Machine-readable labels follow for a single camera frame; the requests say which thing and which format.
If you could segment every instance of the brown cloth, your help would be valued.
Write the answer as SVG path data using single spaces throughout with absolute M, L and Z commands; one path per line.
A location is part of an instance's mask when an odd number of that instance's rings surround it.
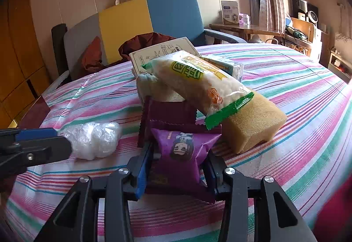
M 159 33 L 147 33 L 137 35 L 134 38 L 131 38 L 128 41 L 125 41 L 119 48 L 119 54 L 122 59 L 116 62 L 113 62 L 107 66 L 102 64 L 101 60 L 101 49 L 100 49 L 100 39 L 99 37 L 95 37 L 92 43 L 86 48 L 83 53 L 81 65 L 84 73 L 82 76 L 89 75 L 108 67 L 128 62 L 131 60 L 130 53 L 138 51 L 142 48 L 150 47 L 153 45 L 160 44 L 162 42 L 171 41 L 175 38 L 172 36 L 167 36 Z

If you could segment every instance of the yellow sponge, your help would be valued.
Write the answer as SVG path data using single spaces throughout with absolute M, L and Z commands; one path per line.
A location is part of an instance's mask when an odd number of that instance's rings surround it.
M 274 103 L 253 92 L 255 95 L 250 102 L 221 123 L 222 135 L 236 154 L 270 141 L 287 120 L 286 114 Z

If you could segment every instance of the white cardboard box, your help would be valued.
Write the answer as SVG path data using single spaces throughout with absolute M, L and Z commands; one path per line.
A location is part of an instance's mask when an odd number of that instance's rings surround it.
M 239 25 L 239 11 L 236 1 L 221 1 L 221 10 L 224 25 Z
M 154 46 L 142 48 L 138 51 L 130 53 L 134 69 L 132 72 L 134 76 L 137 77 L 139 74 L 146 72 L 142 65 L 151 61 L 153 58 L 159 58 L 163 55 L 169 55 L 170 53 L 182 50 L 200 57 L 199 52 L 195 49 L 189 39 L 183 37 L 171 41 L 166 41 Z

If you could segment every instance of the crumpled plastic wrap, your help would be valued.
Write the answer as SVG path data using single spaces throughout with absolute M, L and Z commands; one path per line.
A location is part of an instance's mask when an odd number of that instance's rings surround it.
M 111 155 L 121 138 L 122 128 L 116 122 L 72 125 L 63 132 L 72 144 L 72 154 L 80 159 L 93 160 Z

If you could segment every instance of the clear plastic bag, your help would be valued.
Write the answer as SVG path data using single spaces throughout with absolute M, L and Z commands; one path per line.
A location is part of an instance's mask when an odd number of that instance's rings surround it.
M 226 72 L 186 51 L 155 58 L 143 68 L 206 114 L 208 129 L 237 113 L 254 96 Z
M 122 128 L 116 122 L 72 125 L 63 132 L 72 144 L 75 157 L 86 160 L 112 154 L 121 138 Z

